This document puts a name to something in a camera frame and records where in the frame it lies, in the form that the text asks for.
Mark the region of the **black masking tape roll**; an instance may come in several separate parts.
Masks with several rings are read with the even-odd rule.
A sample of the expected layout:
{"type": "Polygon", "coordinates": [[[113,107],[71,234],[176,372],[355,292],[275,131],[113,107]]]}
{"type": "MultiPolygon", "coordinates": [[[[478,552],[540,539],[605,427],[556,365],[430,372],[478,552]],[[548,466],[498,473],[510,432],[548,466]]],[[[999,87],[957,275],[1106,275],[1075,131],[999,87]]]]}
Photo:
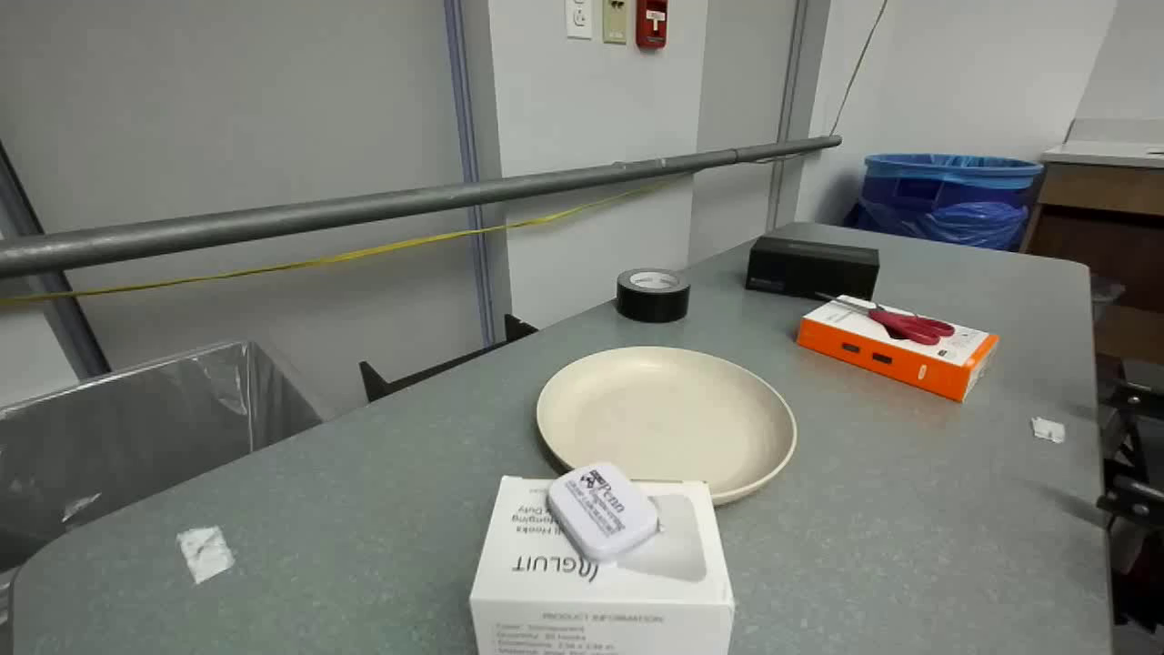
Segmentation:
{"type": "Polygon", "coordinates": [[[687,314],[692,285],[678,269],[627,269],[613,308],[639,323],[673,323],[687,314]]]}

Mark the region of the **clear lined trash bin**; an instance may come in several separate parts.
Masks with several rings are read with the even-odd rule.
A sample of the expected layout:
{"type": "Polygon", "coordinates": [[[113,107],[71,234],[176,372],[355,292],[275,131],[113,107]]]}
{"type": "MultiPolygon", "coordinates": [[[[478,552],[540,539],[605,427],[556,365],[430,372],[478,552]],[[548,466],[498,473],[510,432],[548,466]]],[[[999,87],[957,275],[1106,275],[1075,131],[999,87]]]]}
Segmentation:
{"type": "Polygon", "coordinates": [[[215,344],[0,410],[0,569],[57,536],[321,421],[252,344],[215,344]]]}

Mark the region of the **white tape scrap left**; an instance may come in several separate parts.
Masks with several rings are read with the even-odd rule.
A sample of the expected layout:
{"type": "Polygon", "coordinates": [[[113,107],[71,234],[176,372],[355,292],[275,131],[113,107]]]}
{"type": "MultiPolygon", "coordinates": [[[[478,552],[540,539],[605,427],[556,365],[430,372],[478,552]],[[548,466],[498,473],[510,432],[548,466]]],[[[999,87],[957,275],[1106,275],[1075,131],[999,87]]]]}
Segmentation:
{"type": "Polygon", "coordinates": [[[232,551],[223,528],[189,528],[177,536],[177,551],[196,585],[232,569],[232,551]]]}

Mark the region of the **grey metal rail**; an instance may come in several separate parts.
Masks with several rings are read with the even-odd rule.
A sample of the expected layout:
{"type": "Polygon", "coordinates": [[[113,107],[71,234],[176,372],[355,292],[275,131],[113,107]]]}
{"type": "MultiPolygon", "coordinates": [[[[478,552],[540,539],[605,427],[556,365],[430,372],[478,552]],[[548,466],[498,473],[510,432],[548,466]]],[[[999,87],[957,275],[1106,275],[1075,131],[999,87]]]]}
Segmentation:
{"type": "Polygon", "coordinates": [[[811,136],[793,141],[613,159],[598,166],[563,166],[563,170],[462,182],[462,187],[392,188],[392,194],[364,194],[364,196],[337,196],[337,200],[268,204],[268,207],[210,212],[210,215],[185,215],[185,218],[149,218],[135,226],[17,238],[0,243],[0,274],[34,275],[50,269],[108,267],[108,263],[177,256],[177,250],[199,250],[199,246],[223,246],[223,243],[299,238],[299,234],[346,229],[364,223],[392,223],[392,218],[453,212],[453,207],[483,207],[483,204],[507,204],[507,200],[577,194],[598,187],[700,176],[709,166],[782,159],[782,156],[821,154],[837,146],[839,146],[839,136],[811,136]]]}

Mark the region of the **white tape scrap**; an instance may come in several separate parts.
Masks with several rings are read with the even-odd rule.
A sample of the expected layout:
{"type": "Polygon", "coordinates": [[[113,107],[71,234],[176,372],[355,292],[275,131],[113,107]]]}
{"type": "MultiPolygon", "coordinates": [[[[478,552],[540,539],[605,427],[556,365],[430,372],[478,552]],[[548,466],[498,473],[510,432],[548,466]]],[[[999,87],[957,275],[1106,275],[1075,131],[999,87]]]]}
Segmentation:
{"type": "Polygon", "coordinates": [[[1067,444],[1067,427],[1050,421],[1050,417],[1032,417],[1032,438],[1049,442],[1049,444],[1067,444]]]}
{"type": "Polygon", "coordinates": [[[232,569],[232,551],[223,528],[189,528],[177,536],[177,551],[196,585],[232,569]]]}

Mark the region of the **white tape scrap right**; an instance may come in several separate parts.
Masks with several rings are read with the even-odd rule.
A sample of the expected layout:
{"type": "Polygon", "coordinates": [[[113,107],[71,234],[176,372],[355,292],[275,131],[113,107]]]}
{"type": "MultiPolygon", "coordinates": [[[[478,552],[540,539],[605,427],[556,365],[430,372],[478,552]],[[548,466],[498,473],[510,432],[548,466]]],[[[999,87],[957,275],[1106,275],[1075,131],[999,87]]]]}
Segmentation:
{"type": "Polygon", "coordinates": [[[1050,421],[1050,417],[1032,417],[1032,438],[1049,442],[1049,444],[1067,444],[1067,427],[1050,421]]]}

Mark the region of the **blue lined trash bin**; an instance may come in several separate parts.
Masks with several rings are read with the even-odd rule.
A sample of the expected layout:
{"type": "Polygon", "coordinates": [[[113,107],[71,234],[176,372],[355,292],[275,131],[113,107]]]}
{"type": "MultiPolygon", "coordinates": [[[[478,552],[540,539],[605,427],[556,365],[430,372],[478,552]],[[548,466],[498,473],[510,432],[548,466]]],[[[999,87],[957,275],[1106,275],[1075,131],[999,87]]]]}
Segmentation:
{"type": "Polygon", "coordinates": [[[981,154],[873,154],[847,212],[854,229],[1014,250],[1040,163],[981,154]]]}

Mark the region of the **black rectangular box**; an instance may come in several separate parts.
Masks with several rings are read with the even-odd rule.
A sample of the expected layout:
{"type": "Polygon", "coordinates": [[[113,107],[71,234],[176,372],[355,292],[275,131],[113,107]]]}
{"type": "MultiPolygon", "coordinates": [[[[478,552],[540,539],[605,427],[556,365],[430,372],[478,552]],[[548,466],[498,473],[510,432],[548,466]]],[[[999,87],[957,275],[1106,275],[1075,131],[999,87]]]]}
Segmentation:
{"type": "Polygon", "coordinates": [[[759,238],[749,246],[747,286],[772,294],[857,294],[869,300],[881,274],[877,246],[759,238]]]}

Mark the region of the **white cardboard product box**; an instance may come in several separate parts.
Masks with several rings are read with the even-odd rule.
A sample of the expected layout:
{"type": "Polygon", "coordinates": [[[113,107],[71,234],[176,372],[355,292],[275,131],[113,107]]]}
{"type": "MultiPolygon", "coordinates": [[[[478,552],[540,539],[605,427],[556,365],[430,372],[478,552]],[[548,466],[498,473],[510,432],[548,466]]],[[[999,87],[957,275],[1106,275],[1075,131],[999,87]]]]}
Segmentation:
{"type": "Polygon", "coordinates": [[[478,655],[729,655],[734,591],[703,485],[646,485],[663,528],[620,559],[584,559],[547,482],[498,485],[469,585],[478,655]]]}

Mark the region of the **cream round plate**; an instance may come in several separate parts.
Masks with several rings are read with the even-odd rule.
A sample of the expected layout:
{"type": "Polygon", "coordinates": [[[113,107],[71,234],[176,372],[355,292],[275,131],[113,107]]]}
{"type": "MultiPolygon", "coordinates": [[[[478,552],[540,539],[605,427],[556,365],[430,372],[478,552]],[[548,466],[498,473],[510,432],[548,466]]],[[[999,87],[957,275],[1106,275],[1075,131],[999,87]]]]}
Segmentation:
{"type": "Polygon", "coordinates": [[[700,482],[715,507],[772,485],[800,442],[767,377],[679,344],[620,344],[563,365],[540,389],[533,427],[563,466],[610,462],[643,485],[700,482]]]}

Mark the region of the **white wall switch plate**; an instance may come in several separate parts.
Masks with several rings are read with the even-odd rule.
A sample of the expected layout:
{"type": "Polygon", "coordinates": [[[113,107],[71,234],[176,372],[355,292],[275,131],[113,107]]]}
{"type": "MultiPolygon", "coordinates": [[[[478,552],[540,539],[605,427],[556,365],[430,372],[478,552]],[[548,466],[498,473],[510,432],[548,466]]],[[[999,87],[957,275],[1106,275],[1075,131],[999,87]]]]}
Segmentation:
{"type": "Polygon", "coordinates": [[[566,36],[594,41],[598,36],[598,4],[594,0],[563,0],[566,36]]]}

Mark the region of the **orange and white box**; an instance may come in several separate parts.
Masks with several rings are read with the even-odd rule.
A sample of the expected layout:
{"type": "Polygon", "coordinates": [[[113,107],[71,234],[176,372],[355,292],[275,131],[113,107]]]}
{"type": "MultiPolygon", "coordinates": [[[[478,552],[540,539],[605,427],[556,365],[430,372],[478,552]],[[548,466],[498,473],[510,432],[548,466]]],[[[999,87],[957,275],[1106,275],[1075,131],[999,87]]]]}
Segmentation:
{"type": "Polygon", "coordinates": [[[964,400],[999,344],[992,332],[854,294],[804,314],[795,342],[944,400],[964,400]]]}

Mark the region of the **wooden cabinet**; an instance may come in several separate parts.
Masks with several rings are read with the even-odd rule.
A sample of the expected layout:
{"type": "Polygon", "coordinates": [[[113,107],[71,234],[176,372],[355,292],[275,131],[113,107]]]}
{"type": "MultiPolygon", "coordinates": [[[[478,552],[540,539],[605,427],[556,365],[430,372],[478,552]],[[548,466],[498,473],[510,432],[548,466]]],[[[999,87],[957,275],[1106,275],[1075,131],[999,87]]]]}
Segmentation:
{"type": "Polygon", "coordinates": [[[1092,274],[1103,358],[1164,365],[1164,120],[1072,120],[1040,163],[1023,246],[1092,274]]]}

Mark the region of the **red fire alarm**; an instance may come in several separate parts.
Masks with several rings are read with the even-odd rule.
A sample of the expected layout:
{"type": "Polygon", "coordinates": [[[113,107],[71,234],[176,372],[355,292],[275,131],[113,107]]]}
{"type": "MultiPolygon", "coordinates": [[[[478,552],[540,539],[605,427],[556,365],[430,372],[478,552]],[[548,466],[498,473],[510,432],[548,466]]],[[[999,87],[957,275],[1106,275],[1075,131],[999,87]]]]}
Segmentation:
{"type": "Polygon", "coordinates": [[[638,0],[638,49],[663,52],[668,24],[668,0],[638,0]]]}

